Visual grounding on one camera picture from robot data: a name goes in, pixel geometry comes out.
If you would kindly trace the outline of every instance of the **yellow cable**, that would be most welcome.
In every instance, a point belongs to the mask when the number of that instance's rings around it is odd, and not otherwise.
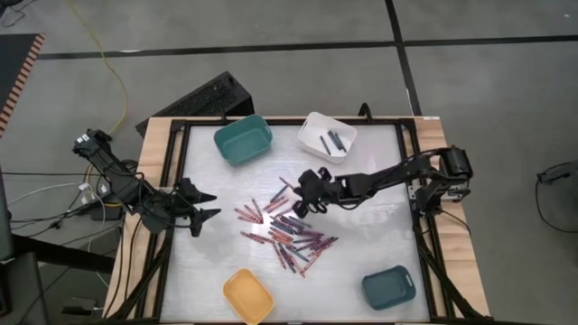
[[[72,2],[70,0],[64,0],[64,1],[66,2],[66,5],[70,8],[72,13],[77,17],[79,22],[82,23],[82,25],[84,26],[84,29],[87,31],[87,33],[89,34],[92,41],[97,45],[98,51],[100,52],[100,57],[102,58],[103,62],[105,63],[105,66],[107,66],[107,69],[110,70],[110,72],[112,72],[112,74],[115,75],[115,77],[118,80],[118,83],[120,83],[120,86],[123,89],[123,95],[125,96],[125,109],[123,110],[123,115],[117,121],[115,126],[110,131],[108,131],[108,134],[112,135],[113,132],[115,132],[115,130],[117,130],[117,128],[123,123],[123,121],[125,120],[126,112],[128,111],[128,93],[126,92],[125,82],[120,78],[120,76],[118,76],[118,73],[108,64],[107,57],[105,56],[105,52],[102,49],[102,46],[100,46],[100,42],[98,41],[98,39],[94,35],[94,33],[90,30],[89,26],[84,21],[84,19],[82,19],[82,16],[76,10],[76,8],[72,4]]]

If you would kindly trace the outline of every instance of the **white cable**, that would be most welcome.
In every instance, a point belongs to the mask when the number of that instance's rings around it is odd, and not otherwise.
[[[90,184],[88,184],[88,183],[86,183],[86,184],[88,185],[88,190],[90,192],[90,195],[93,197],[96,197],[97,200],[100,201],[100,204],[102,205],[102,223],[100,224],[100,229],[102,229],[105,226],[105,221],[107,221],[107,207],[105,206],[105,202],[94,191],[92,191],[92,186],[90,186]],[[89,249],[88,249],[89,253],[90,253],[90,245],[92,245],[92,239],[94,239],[94,237],[91,237],[89,240]],[[98,272],[97,272],[97,277],[108,288],[108,283],[105,281],[105,279],[102,278],[102,275],[100,275],[100,273],[98,273]]]
[[[79,185],[79,184],[81,184],[81,183],[79,183],[79,182],[71,182],[71,183],[51,185],[51,186],[47,186],[47,187],[45,187],[45,188],[41,188],[41,189],[38,189],[38,190],[33,190],[33,191],[31,191],[30,193],[27,193],[27,194],[24,194],[24,195],[21,196],[21,197],[18,197],[17,199],[11,200],[10,202],[8,202],[8,205],[11,205],[11,204],[13,204],[13,203],[15,203],[15,202],[17,202],[17,201],[19,201],[19,200],[28,198],[29,196],[31,196],[31,195],[33,195],[33,194],[36,194],[36,193],[39,193],[39,192],[42,192],[42,191],[45,191],[45,190],[58,189],[58,188],[61,188],[61,187],[72,186],[72,185]]]

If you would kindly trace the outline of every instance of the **wooden table frame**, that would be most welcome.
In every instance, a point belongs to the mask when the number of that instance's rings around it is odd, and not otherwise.
[[[243,116],[227,117],[228,121],[234,121],[243,118]],[[360,121],[363,123],[367,118],[364,116],[335,116],[338,119],[347,119],[349,121]],[[275,121],[287,120],[301,120],[305,116],[275,116],[265,117],[268,121],[275,123]],[[406,154],[411,155],[414,148],[419,150],[429,150],[437,147],[446,146],[443,135],[442,124],[438,117],[406,117],[406,116],[379,116],[373,117],[374,120],[402,120],[404,125],[409,127],[404,128],[403,138],[405,139],[405,147],[403,150]],[[139,160],[138,171],[143,172],[146,179],[154,186],[172,186],[177,180],[179,170],[178,163],[183,162],[182,157],[182,139],[183,132],[178,132],[183,123],[178,124],[173,121],[194,121],[195,123],[204,125],[222,125],[221,117],[155,117],[149,120],[149,126],[144,138],[143,149]],[[443,203],[443,209],[465,220],[463,209],[460,203]],[[123,236],[122,246],[124,256],[132,256],[132,258],[125,257],[122,263],[124,272],[119,278],[119,271],[121,269],[119,259],[115,265],[113,275],[111,277],[110,290],[107,295],[108,306],[114,296],[116,287],[118,288],[117,298],[111,307],[112,314],[123,302],[126,293],[132,292],[138,280],[140,280],[145,267],[145,261],[150,261],[156,251],[158,251],[163,242],[164,232],[159,236],[151,236],[151,234],[144,227],[139,227],[135,233],[137,220],[140,217],[137,215],[127,216],[125,222],[125,236]],[[428,246],[443,258],[445,271],[452,279],[455,286],[460,290],[461,294],[466,298],[474,309],[482,314],[488,314],[488,305],[486,303],[485,294],[481,286],[478,266],[476,264],[475,255],[469,234],[466,229],[451,218],[439,216],[437,219],[424,220],[421,219],[422,229],[429,229],[426,234],[426,242]],[[132,259],[131,273],[126,274],[129,260]],[[426,288],[426,296],[431,297],[428,300],[428,308],[431,316],[453,316],[453,306],[447,300],[444,290],[442,290],[437,278],[432,271],[425,271],[427,265],[422,269],[424,276],[424,286]],[[157,272],[153,280],[149,284],[148,292],[145,299],[142,299],[134,309],[137,318],[140,317],[160,317],[161,303],[156,298],[160,295],[162,301],[164,281],[159,282],[159,274],[166,273],[166,269],[161,268]]]

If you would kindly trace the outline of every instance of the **wooden board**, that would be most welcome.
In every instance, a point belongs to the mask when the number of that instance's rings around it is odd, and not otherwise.
[[[269,119],[286,119],[304,116],[275,116],[266,117]],[[336,118],[364,118],[361,116],[335,116]],[[438,117],[407,117],[407,116],[379,116],[374,118],[413,118],[415,120],[416,131],[419,139],[421,150],[428,150],[437,147],[446,146],[445,136],[443,134],[442,122]],[[146,179],[153,185],[159,186],[161,174],[163,171],[164,155],[168,145],[171,122],[173,119],[189,119],[189,120],[219,120],[220,117],[155,117],[149,120],[149,126],[144,138],[143,149],[141,152],[138,171],[146,175]],[[173,157],[178,157],[179,145],[175,146]],[[176,159],[172,159],[172,166],[170,175],[172,180],[176,173]],[[455,216],[465,221],[463,208],[459,203],[444,203],[443,208]],[[130,252],[130,235],[133,234],[135,225],[140,217],[137,215],[128,216],[126,218],[126,230],[122,241],[123,249],[123,274],[118,279],[120,265],[120,250],[117,253],[117,262],[115,269],[111,276],[111,283],[107,294],[106,308],[112,301],[112,297],[116,290],[117,284],[121,286],[118,289],[117,298],[111,307],[108,314],[112,314],[122,304],[125,297],[126,286],[126,270],[128,268],[128,254]],[[446,272],[452,279],[461,294],[471,303],[472,307],[482,314],[488,313],[488,304],[486,303],[485,294],[481,285],[480,273],[478,265],[471,246],[470,236],[456,221],[449,217],[437,217],[438,232],[440,234],[440,242],[442,246],[442,254],[445,261]],[[140,279],[143,272],[143,265],[145,263],[146,248],[148,245],[149,232],[140,227],[135,237],[133,261],[130,274],[130,281],[128,286],[128,293],[132,292],[133,287]],[[435,297],[435,304],[439,315],[445,315],[443,308],[442,292],[439,283],[433,278],[433,293]],[[151,316],[154,306],[154,294],[156,289],[156,277],[149,285],[149,292],[147,294],[146,305],[144,309],[145,316]]]

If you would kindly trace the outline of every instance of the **gray floor tile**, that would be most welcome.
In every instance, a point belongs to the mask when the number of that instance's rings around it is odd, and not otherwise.
[[[576,34],[573,0],[395,1],[405,40]]]
[[[138,159],[142,139],[134,125],[228,70],[251,93],[260,115],[306,115],[312,111],[356,115],[368,102],[375,115],[408,115],[404,83],[393,49],[293,51],[113,59],[130,97],[124,125],[113,151]],[[72,151],[87,128],[109,130],[118,120],[123,98],[101,60],[41,60],[0,142],[5,171],[84,172],[86,161]],[[6,177],[8,199],[81,177]],[[14,218],[41,218],[62,212],[74,187],[57,189],[12,208]],[[28,227],[24,234],[46,225]],[[96,221],[75,218],[40,239],[55,243],[95,231]]]
[[[391,40],[379,0],[73,1],[107,51]],[[43,0],[0,33],[48,34],[42,52],[95,51],[64,0]]]
[[[492,315],[498,320],[574,324],[578,235],[536,212],[536,173],[576,159],[573,67],[578,44],[410,49],[425,115],[441,116],[449,144],[467,149],[474,170],[464,201]],[[545,215],[578,228],[568,184],[544,190]]]

